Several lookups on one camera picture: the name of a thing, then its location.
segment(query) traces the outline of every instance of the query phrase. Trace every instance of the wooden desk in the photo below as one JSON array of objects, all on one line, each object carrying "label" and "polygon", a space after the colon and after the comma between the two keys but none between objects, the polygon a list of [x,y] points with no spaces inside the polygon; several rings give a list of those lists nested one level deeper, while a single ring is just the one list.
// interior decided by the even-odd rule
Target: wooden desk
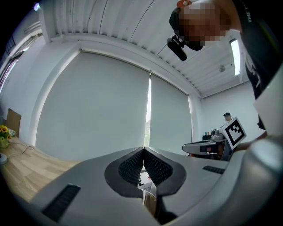
[{"label": "wooden desk", "polygon": [[0,169],[10,190],[28,202],[45,185],[79,163],[50,157],[17,137],[12,137],[10,143],[9,147],[0,148],[8,157],[8,162]]}]

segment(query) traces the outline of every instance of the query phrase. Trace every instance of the yellow flower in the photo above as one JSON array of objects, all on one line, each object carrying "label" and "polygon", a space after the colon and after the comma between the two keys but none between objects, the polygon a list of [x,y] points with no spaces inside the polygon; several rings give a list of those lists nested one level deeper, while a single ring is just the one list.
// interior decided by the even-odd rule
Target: yellow flower
[{"label": "yellow flower", "polygon": [[8,131],[8,128],[7,128],[6,126],[4,126],[4,125],[1,125],[1,130],[2,130],[3,132],[9,132],[9,131]]}]

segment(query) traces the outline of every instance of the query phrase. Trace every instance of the ceiling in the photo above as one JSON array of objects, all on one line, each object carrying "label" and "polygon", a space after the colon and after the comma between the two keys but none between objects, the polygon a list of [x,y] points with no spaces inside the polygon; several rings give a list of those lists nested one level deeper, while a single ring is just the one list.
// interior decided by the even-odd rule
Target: ceiling
[{"label": "ceiling", "polygon": [[[206,97],[247,81],[234,75],[229,41],[208,43],[201,51],[185,46],[181,61],[166,45],[174,35],[169,17],[178,0],[51,0],[56,35],[91,33],[107,35],[135,44],[175,68]],[[220,72],[220,65],[225,71]]]}]

